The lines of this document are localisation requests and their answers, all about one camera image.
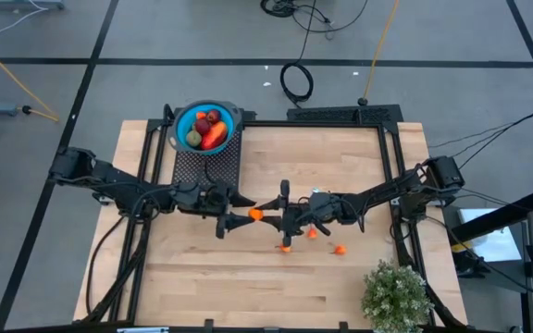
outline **potted plant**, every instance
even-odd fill
[[[383,333],[421,332],[433,308],[425,294],[425,280],[411,266],[395,267],[379,261],[378,269],[365,276],[361,300],[364,316]]]

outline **orange cable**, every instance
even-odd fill
[[[386,41],[386,34],[388,33],[388,30],[390,29],[390,25],[392,21],[394,20],[394,14],[396,13],[396,8],[398,8],[399,2],[400,0],[394,1],[394,7],[392,8],[392,11],[390,13],[390,16],[388,17],[388,20],[386,21],[386,28],[384,28],[384,32],[381,34],[381,38],[379,39],[378,48],[376,49],[376,53],[374,53],[374,59],[371,62],[371,68],[369,68],[369,77],[367,78],[366,91],[363,94],[364,99],[367,98],[367,94],[369,93],[369,86],[371,85],[371,81],[373,80],[373,77],[374,77],[374,72],[376,71],[376,62],[378,61],[379,50],[381,50],[381,45],[383,45],[384,42]]]
[[[32,93],[30,91],[30,89],[28,89],[20,80],[18,80],[18,78],[16,78],[16,76],[9,70],[7,69],[7,67],[1,63],[0,61],[0,68],[24,91],[26,92],[28,95],[30,95],[33,99],[36,100],[36,102],[38,102],[38,104],[40,104],[46,111],[48,111],[51,115],[53,115],[52,117],[49,117],[50,119],[54,120],[54,121],[59,121],[59,116],[58,114],[56,114],[55,112],[53,112],[53,110],[51,110],[43,101],[41,101],[40,98],[38,98],[34,93]]]

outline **blue bowl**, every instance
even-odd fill
[[[192,130],[192,125],[196,121],[197,112],[208,112],[217,110],[228,127],[228,136],[218,147],[211,150],[197,150],[186,142],[186,135]],[[242,111],[229,102],[199,101],[184,107],[174,119],[174,125],[168,131],[168,142],[177,151],[194,152],[197,154],[211,155],[224,150],[228,142],[233,137],[234,131],[238,128],[242,119]]]

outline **black cable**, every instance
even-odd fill
[[[366,6],[367,6],[367,3],[368,3],[368,2],[369,2],[369,0],[365,0],[365,1],[364,1],[363,6],[361,7],[361,10],[359,11],[359,14],[357,14],[357,16],[356,16],[351,22],[349,22],[349,23],[347,23],[347,24],[345,24],[345,25],[343,25],[342,27],[339,27],[339,28],[332,28],[332,26],[330,26],[331,29],[324,30],[324,31],[311,30],[309,25],[307,26],[307,28],[304,27],[304,26],[303,26],[303,25],[297,20],[297,18],[295,17],[295,11],[292,13],[291,16],[293,17],[293,20],[295,20],[295,23],[297,23],[297,25],[299,25],[300,27],[302,27],[302,29],[304,29],[305,31],[308,31],[308,32],[314,32],[314,33],[330,33],[330,32],[334,32],[334,31],[341,31],[341,30],[343,30],[343,29],[345,29],[345,28],[348,28],[349,26],[353,25],[353,24],[354,24],[359,18],[361,18],[361,15],[362,15],[363,12],[366,10]]]
[[[452,236],[452,238],[458,242],[458,244],[460,244],[462,247],[464,247],[466,249],[466,251],[468,252],[468,254],[472,255],[475,259],[477,259],[480,263],[482,263],[483,265],[485,265],[486,267],[488,267],[490,270],[492,270],[493,272],[499,274],[500,276],[510,280],[511,282],[513,282],[517,287],[523,289],[523,290],[526,290],[528,292],[531,292],[533,293],[533,289],[528,287],[528,286],[525,286],[517,281],[515,281],[512,277],[509,277],[507,274],[503,273],[501,270],[495,268],[493,265],[487,263],[483,257],[480,257],[478,256],[476,253],[474,253],[472,250],[470,250],[463,242],[461,242],[460,240],[458,240],[458,238],[455,236],[455,234],[453,233],[452,229],[449,228],[448,226],[446,226],[443,222],[439,221],[437,218],[435,217],[431,217],[431,216],[425,216],[426,218],[436,222],[437,224],[441,225],[442,227],[444,227],[448,233],[450,234],[450,236]]]
[[[487,195],[487,194],[484,194],[484,193],[481,193],[481,192],[478,192],[478,191],[472,191],[472,190],[465,189],[465,188],[462,188],[460,190],[468,191],[468,192],[471,192],[473,194],[461,195],[461,196],[456,197],[456,199],[464,198],[464,197],[467,197],[467,196],[474,196],[474,197],[486,200],[486,201],[488,201],[490,203],[500,204],[500,205],[510,205],[512,207],[523,209],[523,210],[528,211],[528,212],[533,212],[533,209],[530,209],[530,208],[527,208],[527,207],[524,207],[524,206],[521,206],[521,205],[515,204],[515,203],[508,203],[508,202],[506,202],[504,200],[492,197],[490,195]]]
[[[407,238],[409,238],[411,236],[411,229],[408,230],[408,232],[406,232],[406,235],[404,235],[401,239],[397,240],[396,239],[396,236],[394,236],[394,233],[392,232],[394,230],[394,223],[390,223],[390,237],[394,240],[394,241],[399,241],[399,242],[402,242],[402,241],[405,241]]]
[[[312,18],[314,17],[314,10],[315,9],[316,9],[316,0],[314,0],[314,3],[312,4],[312,14],[310,15],[310,21],[308,23],[308,28],[312,26]],[[297,108],[301,108],[299,105],[297,105],[297,103],[298,102],[307,101],[312,96],[312,92],[314,91],[314,78],[312,78],[312,74],[304,66],[300,65],[300,61],[304,57],[305,46],[307,45],[307,37],[308,37],[309,34],[310,34],[310,31],[306,31],[305,32],[304,46],[302,47],[302,52],[300,53],[300,57],[297,58],[297,60],[295,60],[295,62],[286,64],[285,66],[283,66],[283,68],[281,69],[281,72],[279,74],[279,81],[281,83],[281,88],[283,88],[283,92],[285,93],[287,98],[289,98],[289,100],[295,106],[297,106]],[[308,88],[306,94],[297,95],[297,94],[291,92],[289,90],[289,88],[287,88],[287,84],[285,84],[285,72],[287,71],[287,69],[289,69],[291,67],[295,67],[295,68],[300,69],[302,71],[302,73],[305,75],[305,78],[307,79],[307,82],[309,84],[309,88]]]
[[[292,16],[293,12],[295,11],[293,0],[275,1],[275,5],[272,6],[272,9],[267,8],[267,2],[268,0],[261,0],[260,7],[265,11],[265,13],[276,18],[288,18]]]
[[[302,8],[304,7],[308,7],[308,8],[313,8],[318,14],[320,14],[320,16],[322,18],[317,18],[317,17],[314,17],[314,19],[317,19],[318,21],[320,21],[321,23],[324,23],[324,24],[328,24],[330,23],[330,19],[327,18],[321,11],[320,9],[316,8],[316,7],[312,7],[312,6],[309,6],[309,5],[301,5],[301,6],[295,6],[294,7],[294,11],[293,11],[293,14],[295,14],[296,11],[301,11],[301,12],[304,12],[305,14],[308,14],[308,15],[311,15],[309,11],[307,10],[304,10]]]
[[[345,199],[342,199],[342,198],[338,198],[338,200],[342,203],[346,203],[349,205],[349,208],[351,208],[351,210],[353,211],[353,214],[355,215],[355,218],[357,219],[357,223],[359,224],[359,228],[363,227],[362,231],[361,232],[365,232],[365,225],[366,225],[366,222],[364,221],[364,217],[361,216],[359,213],[357,213],[357,210],[355,209],[355,207],[353,206],[352,203],[349,203],[348,201],[346,201]]]
[[[209,180],[210,183],[215,184],[215,181],[213,180],[213,178],[209,176],[209,170],[207,169],[207,157],[205,158],[205,178],[207,178],[207,180]]]
[[[470,157],[468,157],[467,160],[465,160],[461,166],[459,166],[459,168],[463,168],[466,164],[468,164],[468,162],[470,162],[470,160],[472,160],[474,158],[474,156],[478,155],[478,153],[482,152],[483,149],[485,149],[491,142],[497,140],[497,138],[499,138],[501,135],[503,135],[508,129],[512,128],[513,126],[517,125],[517,124],[520,124],[522,123],[523,121],[527,120],[527,119],[530,119],[533,117],[533,114],[529,115],[529,116],[525,116],[519,120],[517,120],[516,122],[514,122],[513,124],[509,125],[508,127],[504,128],[504,129],[501,129],[500,131],[498,131],[497,135],[495,135],[492,139],[490,139],[487,143],[485,143],[482,147],[480,147],[480,149],[478,149],[474,154],[472,154]]]
[[[464,136],[464,137],[462,137],[462,138],[460,138],[460,139],[449,140],[449,141],[444,142],[444,143],[430,145],[429,148],[439,148],[439,147],[442,147],[442,146],[444,146],[444,145],[446,145],[446,144],[455,143],[455,142],[460,142],[460,141],[462,141],[462,140],[466,140],[466,139],[474,138],[474,137],[476,137],[476,136],[479,136],[479,135],[485,134],[485,133],[490,132],[490,131],[492,131],[492,130],[499,130],[499,129],[504,128],[505,126],[509,126],[509,125],[511,125],[511,124],[513,124],[513,123],[514,123],[514,122],[510,122],[510,123],[507,123],[507,124],[502,124],[502,125],[500,125],[500,126],[494,127],[494,128],[492,128],[492,129],[485,129],[485,130],[481,131],[480,133],[471,134],[471,135],[466,135],[466,136]]]
[[[112,226],[104,236],[102,236],[102,239],[98,241],[98,244],[96,245],[95,249],[93,249],[92,253],[92,259],[90,260],[90,267],[88,268],[88,279],[86,282],[85,287],[85,310],[88,312],[88,315],[92,314],[92,308],[90,306],[90,298],[91,298],[91,288],[92,288],[92,275],[93,275],[93,262],[96,260],[96,255],[98,254],[98,251],[100,251],[100,248],[102,247],[102,244],[104,241],[110,236],[110,234],[118,228],[118,225],[120,225],[120,222],[125,219],[125,216],[122,216],[117,223]]]
[[[485,141],[487,141],[487,140],[493,139],[495,136],[499,136],[499,135],[501,135],[501,134],[502,134],[502,131],[503,131],[503,129],[498,130],[498,131],[492,133],[491,135],[489,135],[488,137],[483,138],[483,139],[480,139],[480,140],[478,140],[477,142],[474,142],[474,143],[472,143],[472,144],[466,146],[463,150],[459,151],[459,152],[456,153],[456,154],[453,154],[453,155],[450,156],[450,157],[456,157],[456,156],[458,156],[458,155],[460,155],[460,154],[463,154],[463,153],[465,153],[468,149],[470,149],[470,148],[472,148],[472,147],[474,147],[474,146],[477,146],[477,145],[479,145],[479,144],[481,144],[481,143],[483,143],[483,142],[485,142]]]
[[[108,183],[108,184],[100,184],[100,185],[92,185],[92,186],[88,186],[89,189],[102,189],[102,188],[107,188],[107,187],[113,187],[113,186],[125,186],[125,185],[128,185],[128,186],[134,186],[136,187],[137,189],[139,189],[143,194],[142,196],[145,195],[145,189],[143,188],[143,186],[141,186],[141,184],[139,183],[133,183],[133,182],[127,182],[127,181],[122,181],[122,182],[116,182],[116,183]],[[155,208],[156,208],[156,212],[155,212],[155,215],[152,216],[152,220],[155,220],[156,217],[159,216],[160,214],[160,210],[161,210],[161,205],[159,204],[159,201],[157,201],[157,199],[152,196],[152,201],[154,202],[155,204]]]

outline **orange object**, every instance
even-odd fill
[[[253,218],[254,221],[258,221],[262,219],[265,214],[263,214],[263,211],[261,211],[260,209],[250,208],[250,210],[248,211],[248,216]]]
[[[279,248],[285,253],[290,253],[291,252],[291,246],[283,246],[283,244],[281,244],[279,246]]]
[[[337,247],[334,248],[333,253],[337,255],[345,255],[347,253],[347,248],[344,245],[337,245]]]
[[[310,228],[310,230],[307,232],[307,238],[309,238],[310,240],[313,240],[316,237],[318,237],[318,233],[316,232],[314,228]]]
[[[201,149],[210,150],[217,148],[228,136],[228,126],[223,121],[213,125],[201,140]]]

